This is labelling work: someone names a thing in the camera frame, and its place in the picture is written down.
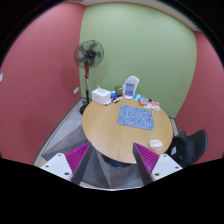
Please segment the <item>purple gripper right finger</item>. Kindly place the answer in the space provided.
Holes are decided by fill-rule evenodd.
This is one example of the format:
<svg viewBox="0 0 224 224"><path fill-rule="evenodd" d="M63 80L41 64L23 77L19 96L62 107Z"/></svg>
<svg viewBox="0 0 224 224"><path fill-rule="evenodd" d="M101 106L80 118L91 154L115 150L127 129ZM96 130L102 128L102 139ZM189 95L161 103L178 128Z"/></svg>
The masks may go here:
<svg viewBox="0 0 224 224"><path fill-rule="evenodd" d="M137 162L144 185L164 178L182 169L182 167L169 155L158 155L138 143L133 144L132 153Z"/></svg>

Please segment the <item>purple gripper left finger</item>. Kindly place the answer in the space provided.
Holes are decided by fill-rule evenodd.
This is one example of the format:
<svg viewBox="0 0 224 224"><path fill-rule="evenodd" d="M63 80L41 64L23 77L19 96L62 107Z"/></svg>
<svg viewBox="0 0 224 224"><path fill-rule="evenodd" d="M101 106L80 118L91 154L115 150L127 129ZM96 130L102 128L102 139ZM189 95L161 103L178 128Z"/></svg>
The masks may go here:
<svg viewBox="0 0 224 224"><path fill-rule="evenodd" d="M41 169L79 185L92 153L92 143L86 143L72 151L57 153L41 166Z"/></svg>

